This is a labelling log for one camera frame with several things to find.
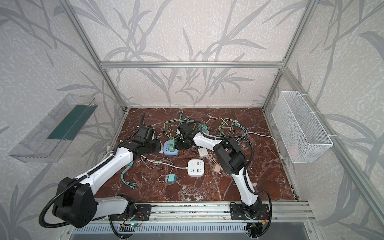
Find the white charger plug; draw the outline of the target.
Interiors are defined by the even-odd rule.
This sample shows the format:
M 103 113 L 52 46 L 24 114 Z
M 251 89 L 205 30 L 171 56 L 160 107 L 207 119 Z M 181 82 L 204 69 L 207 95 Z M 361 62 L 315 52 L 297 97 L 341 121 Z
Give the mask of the white charger plug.
M 201 158 L 205 158 L 209 155 L 208 150 L 206 148 L 199 148 L 198 153 Z

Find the teal charger plug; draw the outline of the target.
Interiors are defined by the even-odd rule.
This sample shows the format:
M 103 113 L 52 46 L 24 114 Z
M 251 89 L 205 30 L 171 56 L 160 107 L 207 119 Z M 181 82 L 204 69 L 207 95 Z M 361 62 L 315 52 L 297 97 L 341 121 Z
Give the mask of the teal charger plug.
M 177 175 L 176 174 L 169 174 L 168 175 L 168 182 L 169 183 L 176 183 L 177 182 Z

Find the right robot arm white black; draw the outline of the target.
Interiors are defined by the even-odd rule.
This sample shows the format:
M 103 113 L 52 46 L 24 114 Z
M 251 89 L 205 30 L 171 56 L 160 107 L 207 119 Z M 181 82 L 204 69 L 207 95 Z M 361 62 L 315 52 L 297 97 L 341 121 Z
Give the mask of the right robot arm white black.
M 255 154 L 252 143 L 242 136 L 215 137 L 205 134 L 202 129 L 190 127 L 195 123 L 195 121 L 183 123 L 178 127 L 179 136 L 177 142 L 184 141 L 213 151 L 221 168 L 234 179 L 240 192 L 245 215 L 250 220 L 255 219 L 263 204 L 260 195 L 266 194 L 270 204 L 272 199 L 267 190 L 256 192 L 249 178 L 248 167 L 251 165 Z M 246 155 L 236 139 L 244 140 L 250 145 L 251 156 L 248 161 L 246 161 Z

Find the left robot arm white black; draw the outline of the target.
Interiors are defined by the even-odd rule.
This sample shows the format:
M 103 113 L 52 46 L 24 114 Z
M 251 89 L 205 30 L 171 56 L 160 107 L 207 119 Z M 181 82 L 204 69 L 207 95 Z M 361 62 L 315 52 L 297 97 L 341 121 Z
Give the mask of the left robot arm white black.
M 40 226 L 54 229 L 72 225 L 80 229 L 97 218 L 128 214 L 133 203 L 128 197 L 96 198 L 95 195 L 120 169 L 141 155 L 160 152 L 161 146 L 155 129 L 141 121 L 136 132 L 118 143 L 99 164 L 76 178 L 59 182 L 56 195 L 39 215 Z

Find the white power strip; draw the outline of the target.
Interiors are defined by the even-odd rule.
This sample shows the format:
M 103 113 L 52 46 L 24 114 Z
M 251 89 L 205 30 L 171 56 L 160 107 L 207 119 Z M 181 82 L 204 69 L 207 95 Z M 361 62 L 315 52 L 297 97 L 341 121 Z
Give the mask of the white power strip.
M 205 172 L 205 163 L 203 160 L 189 160 L 187 166 L 187 173 L 190 177 L 202 177 Z

